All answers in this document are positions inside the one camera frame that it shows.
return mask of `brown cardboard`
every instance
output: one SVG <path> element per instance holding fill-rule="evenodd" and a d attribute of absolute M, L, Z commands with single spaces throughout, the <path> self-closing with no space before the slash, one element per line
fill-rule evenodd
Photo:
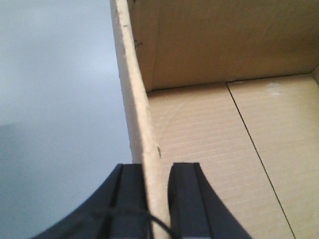
<path fill-rule="evenodd" d="M 225 83 L 154 91 L 148 97 L 165 182 L 173 162 L 199 162 L 253 238 L 293 238 Z"/>
<path fill-rule="evenodd" d="M 319 238 L 319 87 L 311 75 L 229 88 L 296 238 Z"/>
<path fill-rule="evenodd" d="M 147 91 L 311 73 L 319 63 L 317 0 L 129 2 Z"/>
<path fill-rule="evenodd" d="M 111 8 L 150 212 L 169 225 L 170 166 L 200 162 L 253 238 L 318 238 L 319 1 L 111 0 Z M 146 91 L 199 84 L 150 92 L 149 106 Z"/>
<path fill-rule="evenodd" d="M 162 178 L 160 155 L 136 59 L 127 2 L 111 0 L 111 10 L 133 162 L 142 163 L 150 212 L 169 225 L 166 191 L 163 181 L 158 180 Z M 156 238 L 167 237 L 157 225 L 154 235 Z"/>
<path fill-rule="evenodd" d="M 312 72 L 312 75 L 314 76 L 314 79 L 319 84 L 319 66 L 317 66 L 317 68 Z"/>

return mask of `cardboard edge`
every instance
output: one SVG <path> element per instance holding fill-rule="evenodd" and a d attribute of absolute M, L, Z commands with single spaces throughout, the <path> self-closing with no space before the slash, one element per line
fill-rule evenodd
<path fill-rule="evenodd" d="M 158 144 L 140 73 L 127 0 L 110 0 L 119 77 L 133 162 L 142 163 L 149 211 L 169 226 L 167 195 Z M 153 224 L 156 239 L 168 235 Z"/>
<path fill-rule="evenodd" d="M 314 69 L 314 71 L 312 71 L 312 75 L 319 84 L 319 65 Z"/>

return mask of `cardboard box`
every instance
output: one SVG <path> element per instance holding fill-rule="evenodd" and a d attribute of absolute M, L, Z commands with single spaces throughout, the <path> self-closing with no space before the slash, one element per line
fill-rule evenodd
<path fill-rule="evenodd" d="M 111 5 L 151 213 L 169 224 L 170 167 L 199 162 L 253 238 L 319 238 L 319 2 Z"/>

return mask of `white surface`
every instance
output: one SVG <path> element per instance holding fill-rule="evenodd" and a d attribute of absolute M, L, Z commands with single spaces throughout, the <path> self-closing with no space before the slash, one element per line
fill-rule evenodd
<path fill-rule="evenodd" d="M 107 0 L 0 0 L 0 238 L 26 239 L 131 162 Z"/>

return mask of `cardboard seam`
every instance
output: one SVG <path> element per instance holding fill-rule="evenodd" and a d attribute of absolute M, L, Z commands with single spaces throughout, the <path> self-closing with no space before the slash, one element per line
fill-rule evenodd
<path fill-rule="evenodd" d="M 291 227 L 291 225 L 290 225 L 290 223 L 289 223 L 289 220 L 288 220 L 288 217 L 287 217 L 287 215 L 286 215 L 286 213 L 285 213 L 285 210 L 284 210 L 284 208 L 283 208 L 283 206 L 282 206 L 282 204 L 281 204 L 281 202 L 280 202 L 280 199 L 279 199 L 279 197 L 278 197 L 278 195 L 277 195 L 277 192 L 276 192 L 276 190 L 275 190 L 275 187 L 274 187 L 274 185 L 273 185 L 273 183 L 272 183 L 272 181 L 271 181 L 271 179 L 270 179 L 270 177 L 269 177 L 269 175 L 268 175 L 268 173 L 267 173 L 266 167 L 265 167 L 265 165 L 264 165 L 264 163 L 263 163 L 263 161 L 262 161 L 262 159 L 261 159 L 261 157 L 260 157 L 260 154 L 259 154 L 259 152 L 258 152 L 258 150 L 257 150 L 257 147 L 256 147 L 256 145 L 255 145 L 255 143 L 254 143 L 254 141 L 253 141 L 253 138 L 251 137 L 251 134 L 250 134 L 250 132 L 249 132 L 249 130 L 248 130 L 248 127 L 247 127 L 247 125 L 246 125 L 246 123 L 245 123 L 245 121 L 244 121 L 244 118 L 243 118 L 242 114 L 240 113 L 240 110 L 239 110 L 239 108 L 238 108 L 238 106 L 237 106 L 237 104 L 236 104 L 236 101 L 235 101 L 235 99 L 234 99 L 234 97 L 233 97 L 233 94 L 231 93 L 231 90 L 230 90 L 230 88 L 229 88 L 229 86 L 228 86 L 228 83 L 229 83 L 229 82 L 226 82 L 226 83 L 225 83 L 225 85 L 226 85 L 226 87 L 227 87 L 227 89 L 228 89 L 228 92 L 229 92 L 229 94 L 230 94 L 230 96 L 231 96 L 231 98 L 232 98 L 232 100 L 233 100 L 233 102 L 234 102 L 234 105 L 235 105 L 235 107 L 236 107 L 236 109 L 237 109 L 237 111 L 238 111 L 238 114 L 239 114 L 239 116 L 240 116 L 240 118 L 241 118 L 241 120 L 242 120 L 242 122 L 243 122 L 243 124 L 244 124 L 244 127 L 245 127 L 245 129 L 246 129 L 246 131 L 247 131 L 247 133 L 248 133 L 248 135 L 249 135 L 249 138 L 250 138 L 250 140 L 251 140 L 251 142 L 252 142 L 252 144 L 253 144 L 253 146 L 254 146 L 254 149 L 255 149 L 255 151 L 256 151 L 256 153 L 257 153 L 257 156 L 258 156 L 258 158 L 259 158 L 259 160 L 260 160 L 260 163 L 261 163 L 261 165 L 262 165 L 262 167 L 263 167 L 263 169 L 264 169 L 264 171 L 265 171 L 265 173 L 266 173 L 266 176 L 267 176 L 267 178 L 268 178 L 268 181 L 269 181 L 269 183 L 270 183 L 270 185 L 271 185 L 271 187 L 272 187 L 272 189 L 273 189 L 273 191 L 274 191 L 274 194 L 275 194 L 275 196 L 276 196 L 276 198 L 277 198 L 277 201 L 278 201 L 278 203 L 279 203 L 279 206 L 280 206 L 280 208 L 281 208 L 281 210 L 282 210 L 282 212 L 283 212 L 283 214 L 284 214 L 284 216 L 285 216 L 286 222 L 288 223 L 288 226 L 289 226 L 289 228 L 290 228 L 290 231 L 291 231 L 291 233 L 293 234 L 294 239 L 297 239 L 296 236 L 295 236 L 295 234 L 294 234 L 294 231 L 293 231 L 293 229 L 292 229 L 292 227 Z"/>

